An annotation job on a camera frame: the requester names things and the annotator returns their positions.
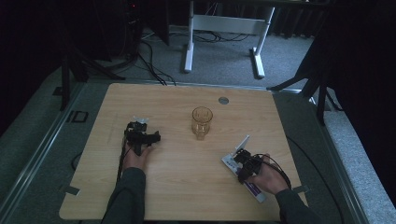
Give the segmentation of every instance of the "small round object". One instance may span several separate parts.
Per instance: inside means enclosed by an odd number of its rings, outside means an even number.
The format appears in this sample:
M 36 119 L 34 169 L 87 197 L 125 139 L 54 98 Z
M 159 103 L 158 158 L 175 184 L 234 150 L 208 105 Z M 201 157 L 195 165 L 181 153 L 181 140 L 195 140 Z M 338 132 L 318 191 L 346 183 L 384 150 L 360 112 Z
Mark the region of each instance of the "small round object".
M 230 103 L 230 100 L 228 100 L 227 97 L 221 96 L 219 98 L 219 103 L 221 103 L 222 105 L 227 105 L 228 103 Z

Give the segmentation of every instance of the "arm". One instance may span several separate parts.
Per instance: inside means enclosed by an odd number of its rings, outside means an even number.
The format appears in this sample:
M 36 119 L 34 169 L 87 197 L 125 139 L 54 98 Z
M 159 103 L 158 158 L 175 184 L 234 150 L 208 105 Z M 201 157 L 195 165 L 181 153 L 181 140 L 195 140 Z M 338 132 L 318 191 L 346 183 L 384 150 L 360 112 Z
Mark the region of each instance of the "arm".
M 322 223 L 321 218 L 309 209 L 300 196 L 291 189 L 284 189 L 276 195 L 280 208 L 280 219 L 292 223 Z
M 262 158 L 269 163 L 269 155 Z M 263 163 L 258 175 L 251 176 L 248 180 L 260 189 L 274 194 L 280 208 L 280 218 L 286 223 L 322 223 L 321 218 L 310 208 L 305 206 L 300 196 L 289 189 L 282 175 L 274 168 Z
M 150 151 L 151 147 L 147 147 L 138 157 L 132 150 L 127 150 L 120 182 L 110 196 L 102 223 L 143 223 L 146 188 L 143 168 Z

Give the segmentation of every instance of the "hand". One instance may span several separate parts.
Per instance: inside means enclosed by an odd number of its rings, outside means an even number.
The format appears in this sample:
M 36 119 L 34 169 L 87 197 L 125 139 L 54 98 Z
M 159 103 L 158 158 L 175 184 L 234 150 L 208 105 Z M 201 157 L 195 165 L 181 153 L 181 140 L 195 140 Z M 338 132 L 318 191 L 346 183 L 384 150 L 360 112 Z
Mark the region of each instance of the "hand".
M 262 157 L 262 160 L 265 162 L 270 162 L 270 155 L 265 154 Z M 258 175 L 250 176 L 247 179 L 247 182 L 255 184 L 260 189 L 272 193 L 277 194 L 283 189 L 288 189 L 288 184 L 282 175 L 276 171 L 274 168 L 269 165 L 262 163 L 262 168 L 260 169 L 260 173 Z
M 122 170 L 130 167 L 135 167 L 143 170 L 145 167 L 146 158 L 150 151 L 153 149 L 153 147 L 142 148 L 142 154 L 140 155 L 140 157 L 134 153 L 134 149 L 131 148 L 128 143 L 125 144 L 125 149 L 127 153 L 123 160 Z

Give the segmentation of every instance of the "sleeve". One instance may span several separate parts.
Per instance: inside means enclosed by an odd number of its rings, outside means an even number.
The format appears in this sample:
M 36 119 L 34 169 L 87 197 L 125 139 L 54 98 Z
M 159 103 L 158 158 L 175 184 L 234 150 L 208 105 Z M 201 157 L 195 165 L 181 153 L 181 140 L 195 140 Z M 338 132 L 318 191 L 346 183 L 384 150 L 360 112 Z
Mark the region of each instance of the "sleeve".
M 145 188 L 146 175 L 142 170 L 134 167 L 124 170 L 110 196 L 102 223 L 143 223 Z
M 282 223 L 323 223 L 322 219 L 305 206 L 300 196 L 291 189 L 284 189 L 276 195 Z

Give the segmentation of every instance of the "white metal frame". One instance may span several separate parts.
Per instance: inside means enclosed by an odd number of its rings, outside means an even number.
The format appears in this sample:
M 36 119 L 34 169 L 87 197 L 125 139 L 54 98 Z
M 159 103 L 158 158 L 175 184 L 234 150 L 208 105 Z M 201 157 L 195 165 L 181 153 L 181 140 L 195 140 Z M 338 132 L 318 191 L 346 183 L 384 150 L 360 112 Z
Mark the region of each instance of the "white metal frame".
M 256 64 L 257 75 L 265 77 L 262 67 L 262 45 L 268 33 L 271 19 L 274 14 L 274 7 L 271 12 L 266 15 L 264 20 L 252 20 L 231 17 L 206 16 L 194 14 L 194 2 L 190 1 L 190 19 L 189 19 L 189 45 L 187 46 L 186 63 L 184 71 L 189 73 L 192 69 L 192 55 L 194 51 L 193 32 L 194 30 L 215 31 L 224 33 L 237 33 L 245 35 L 259 35 L 259 44 L 257 48 L 253 48 L 253 58 Z

